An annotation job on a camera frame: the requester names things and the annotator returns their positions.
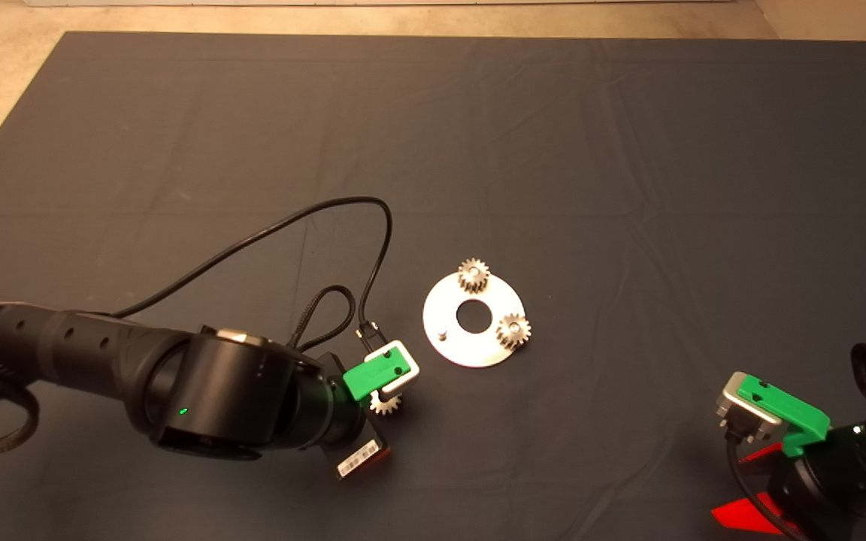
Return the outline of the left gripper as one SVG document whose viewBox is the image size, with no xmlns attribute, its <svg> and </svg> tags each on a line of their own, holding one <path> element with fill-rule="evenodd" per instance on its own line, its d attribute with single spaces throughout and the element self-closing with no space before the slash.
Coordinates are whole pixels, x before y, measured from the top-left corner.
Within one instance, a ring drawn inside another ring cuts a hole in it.
<svg viewBox="0 0 866 541">
<path fill-rule="evenodd" d="M 326 354 L 326 382 L 333 403 L 326 431 L 326 461 L 336 479 L 348 479 L 391 453 L 371 411 L 372 396 L 353 397 L 339 356 Z"/>
</svg>

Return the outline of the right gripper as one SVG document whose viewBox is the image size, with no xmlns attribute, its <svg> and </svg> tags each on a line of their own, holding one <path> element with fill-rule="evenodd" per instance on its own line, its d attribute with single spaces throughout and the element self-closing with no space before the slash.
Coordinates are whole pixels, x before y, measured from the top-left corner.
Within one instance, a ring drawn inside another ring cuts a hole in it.
<svg viewBox="0 0 866 541">
<path fill-rule="evenodd" d="M 783 455 L 777 443 L 737 458 L 755 464 Z M 807 540 L 849 540 L 866 518 L 866 424 L 833 429 L 824 442 L 805 446 L 800 458 L 783 458 L 774 466 L 768 495 Z M 783 532 L 749 499 L 713 508 L 719 526 L 770 535 Z"/>
</svg>

